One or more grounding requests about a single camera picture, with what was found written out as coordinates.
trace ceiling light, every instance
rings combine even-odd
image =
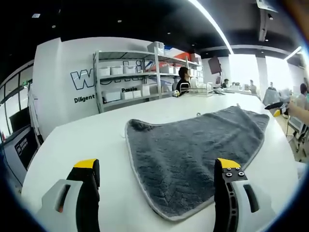
[[[41,14],[33,14],[32,18],[38,18]]]
[[[292,56],[294,56],[297,52],[299,52],[301,50],[301,46],[299,46],[294,52],[292,52],[290,55],[288,55],[285,59],[283,60],[288,60],[289,58],[291,58]]]
[[[231,48],[231,45],[227,41],[227,39],[226,39],[225,35],[223,34],[222,30],[220,29],[220,27],[218,26],[216,21],[212,18],[212,16],[208,13],[208,11],[206,11],[206,9],[197,0],[188,0],[188,1],[191,2],[196,8],[198,8],[199,11],[201,11],[202,14],[210,21],[210,23],[213,25],[213,27],[217,30],[217,32],[221,36],[223,42],[227,46],[227,49],[230,51],[231,54],[234,54],[234,52],[233,52],[233,50]]]
[[[268,14],[268,17],[270,20],[274,20],[274,18],[271,16],[271,14]]]

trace desk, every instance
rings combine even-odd
[[[136,118],[168,123],[239,104],[243,109],[270,116],[264,144],[245,173],[268,193],[276,213],[284,208],[297,187],[292,150],[271,114],[255,96],[241,94],[211,97],[183,95],[137,104],[57,127],[48,136],[28,170],[22,197],[31,212],[41,207],[43,194],[65,179],[80,160],[100,162],[99,224],[105,232],[207,232],[215,222],[214,204],[182,222],[158,216],[148,205],[131,170],[125,142],[125,124]]]

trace dark hair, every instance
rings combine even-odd
[[[304,93],[307,92],[307,86],[306,86],[306,84],[302,83],[302,84],[300,85],[300,92],[301,92],[301,94],[304,94]]]
[[[181,68],[179,69],[179,72],[178,72],[180,78],[181,78],[181,79],[184,79],[184,75],[185,75],[186,73],[188,73],[188,71],[189,71],[189,70],[188,70],[186,67],[181,67]]]

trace gray towel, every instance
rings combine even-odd
[[[180,220],[212,203],[215,159],[231,159],[245,169],[268,121],[236,106],[161,125],[128,121],[131,166],[150,206],[163,218]]]

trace ceiling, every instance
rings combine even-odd
[[[256,0],[199,2],[230,44],[257,44],[287,51],[299,46],[293,26],[277,13],[271,13],[274,20],[268,20],[269,41],[259,41],[261,13]],[[214,27],[188,0],[35,0],[22,1],[18,7],[13,1],[8,4],[0,18],[0,82],[34,59],[37,45],[57,37],[62,41],[97,36],[136,38],[162,41],[188,52],[224,45]],[[41,16],[32,18],[34,13]]]

